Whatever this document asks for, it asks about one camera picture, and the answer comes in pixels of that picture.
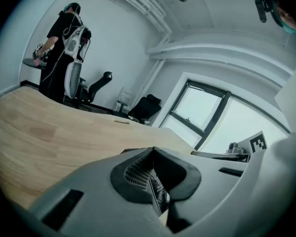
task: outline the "black t-shirt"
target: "black t-shirt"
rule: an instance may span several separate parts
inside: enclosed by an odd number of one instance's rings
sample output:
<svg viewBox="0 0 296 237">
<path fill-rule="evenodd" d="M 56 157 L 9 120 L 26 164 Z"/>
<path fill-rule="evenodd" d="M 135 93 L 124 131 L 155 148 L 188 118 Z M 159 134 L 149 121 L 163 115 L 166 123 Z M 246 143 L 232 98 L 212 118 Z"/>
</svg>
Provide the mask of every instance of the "black t-shirt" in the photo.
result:
<svg viewBox="0 0 296 237">
<path fill-rule="evenodd" d="M 64 50 L 65 46 L 62 40 L 62 35 L 65 31 L 65 39 L 68 39 L 71 34 L 77 29 L 77 27 L 81 26 L 77 17 L 72 13 L 64 13 L 59 16 L 53 27 L 50 29 L 47 37 L 58 37 L 57 42 L 48 56 L 48 63 L 53 64 L 55 63 L 59 56 L 61 55 L 62 51 Z"/>
</svg>

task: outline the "person in black clothing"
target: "person in black clothing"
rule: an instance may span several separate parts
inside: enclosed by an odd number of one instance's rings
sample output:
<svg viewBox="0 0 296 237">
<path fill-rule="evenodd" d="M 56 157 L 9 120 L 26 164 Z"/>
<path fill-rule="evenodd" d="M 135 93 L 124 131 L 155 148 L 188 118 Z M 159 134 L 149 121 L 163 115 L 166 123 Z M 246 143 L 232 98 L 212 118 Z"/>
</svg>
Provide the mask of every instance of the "person in black clothing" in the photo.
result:
<svg viewBox="0 0 296 237">
<path fill-rule="evenodd" d="M 50 29 L 46 43 L 33 54 L 37 62 L 37 59 L 54 45 L 54 48 L 48 55 L 46 68 L 41 71 L 39 91 L 59 103 L 62 103 L 64 98 L 64 80 L 67 65 L 73 61 L 72 57 L 63 54 L 65 48 L 63 37 L 64 39 L 68 39 L 77 27 L 83 24 L 79 17 L 80 10 L 80 5 L 75 2 L 66 6 L 59 13 L 59 18 Z"/>
</svg>

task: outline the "black pants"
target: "black pants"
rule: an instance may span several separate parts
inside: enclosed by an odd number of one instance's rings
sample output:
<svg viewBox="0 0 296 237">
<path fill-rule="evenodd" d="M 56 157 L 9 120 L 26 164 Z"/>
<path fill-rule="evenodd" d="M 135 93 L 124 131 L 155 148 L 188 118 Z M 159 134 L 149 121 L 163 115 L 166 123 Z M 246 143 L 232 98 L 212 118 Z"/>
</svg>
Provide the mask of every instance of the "black pants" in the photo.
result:
<svg viewBox="0 0 296 237">
<path fill-rule="evenodd" d="M 39 91 L 46 97 L 62 103 L 65 95 L 64 81 L 67 66 L 73 59 L 63 55 L 58 63 L 48 61 L 46 68 L 41 70 Z"/>
</svg>

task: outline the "mesh grille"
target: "mesh grille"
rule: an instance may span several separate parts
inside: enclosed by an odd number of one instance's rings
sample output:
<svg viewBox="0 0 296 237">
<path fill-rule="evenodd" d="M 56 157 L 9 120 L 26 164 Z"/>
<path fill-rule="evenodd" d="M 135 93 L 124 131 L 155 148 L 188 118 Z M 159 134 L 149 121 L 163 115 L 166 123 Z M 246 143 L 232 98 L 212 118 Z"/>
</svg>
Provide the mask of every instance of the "mesh grille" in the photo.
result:
<svg viewBox="0 0 296 237">
<path fill-rule="evenodd" d="M 147 191 L 148 181 L 152 170 L 152 161 L 149 155 L 127 167 L 125 179 L 137 188 Z"/>
</svg>

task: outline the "black baseboard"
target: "black baseboard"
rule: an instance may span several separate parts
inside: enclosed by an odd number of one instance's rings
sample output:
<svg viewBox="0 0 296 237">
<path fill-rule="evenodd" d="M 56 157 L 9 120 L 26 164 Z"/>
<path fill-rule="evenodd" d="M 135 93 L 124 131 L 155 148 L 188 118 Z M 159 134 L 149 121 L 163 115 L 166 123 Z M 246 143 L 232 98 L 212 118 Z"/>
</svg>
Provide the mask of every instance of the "black baseboard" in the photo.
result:
<svg viewBox="0 0 296 237">
<path fill-rule="evenodd" d="M 38 89 L 39 88 L 39 85 L 37 85 L 36 83 L 33 83 L 31 81 L 28 81 L 28 80 L 24 80 L 20 83 L 20 86 L 25 86 L 25 85 L 29 85 L 33 88 L 36 88 Z M 72 101 L 71 98 L 65 96 L 65 99 L 68 100 L 68 101 Z M 93 108 L 97 108 L 97 109 L 100 109 L 100 110 L 103 110 L 103 111 L 107 111 L 109 113 L 113 113 L 113 110 L 111 109 L 108 109 L 108 108 L 105 108 L 105 107 L 102 107 L 102 106 L 98 106 L 98 105 L 94 105 L 94 104 L 91 104 L 91 103 L 87 103 L 87 102 L 82 102 L 83 105 L 86 105 L 86 106 L 90 106 L 90 107 L 93 107 Z"/>
</svg>

